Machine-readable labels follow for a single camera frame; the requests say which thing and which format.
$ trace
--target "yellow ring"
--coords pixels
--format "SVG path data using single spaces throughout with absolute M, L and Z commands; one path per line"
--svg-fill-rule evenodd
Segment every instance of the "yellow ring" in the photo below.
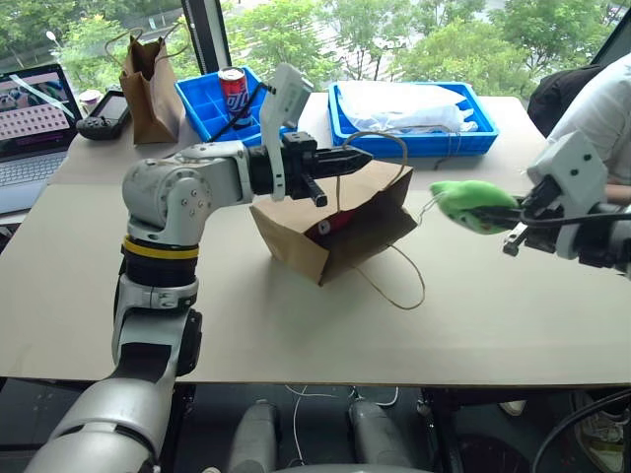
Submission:
M 123 247 L 134 254 L 155 259 L 192 259 L 199 255 L 199 248 L 195 249 L 158 249 L 133 243 L 126 236 L 122 242 Z

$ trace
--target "brown paper bag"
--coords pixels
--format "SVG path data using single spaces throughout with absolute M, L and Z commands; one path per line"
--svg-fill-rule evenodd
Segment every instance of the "brown paper bag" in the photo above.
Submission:
M 335 177 L 317 182 L 328 196 L 326 207 L 318 208 L 310 199 L 273 202 L 267 198 L 250 206 L 250 211 L 272 255 L 322 285 L 416 228 L 401 207 L 412 168 L 406 167 L 386 188 L 399 169 L 400 165 L 371 161 L 341 177 L 340 213 Z
M 183 105 L 175 91 L 176 78 L 169 61 L 175 54 L 167 54 L 165 43 L 173 30 L 144 44 L 138 40 L 142 34 L 129 36 L 127 56 L 121 64 L 120 87 L 131 112 L 135 144 L 177 141 Z

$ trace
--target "shoe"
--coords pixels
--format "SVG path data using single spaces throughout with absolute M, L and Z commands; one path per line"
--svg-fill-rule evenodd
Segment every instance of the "shoe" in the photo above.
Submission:
M 573 393 L 572 400 L 575 410 L 594 402 L 585 391 Z M 581 450 L 603 473 L 624 473 L 623 435 L 628 422 L 628 410 L 617 416 L 600 411 L 574 426 Z
M 518 417 L 524 411 L 524 408 L 526 407 L 526 402 L 525 401 L 501 402 L 500 407 L 509 416 Z

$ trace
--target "laptop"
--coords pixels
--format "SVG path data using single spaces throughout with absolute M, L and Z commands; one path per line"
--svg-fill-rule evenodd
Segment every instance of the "laptop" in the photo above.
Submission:
M 59 64 L 0 74 L 0 214 L 33 207 L 80 119 Z

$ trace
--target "white plastic bag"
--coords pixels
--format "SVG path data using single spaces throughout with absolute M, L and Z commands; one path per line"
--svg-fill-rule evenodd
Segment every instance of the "white plastic bag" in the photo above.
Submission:
M 460 110 L 466 98 L 431 84 L 342 81 L 339 105 L 358 130 L 391 133 L 453 133 L 476 131 L 475 122 L 464 121 L 472 109 Z

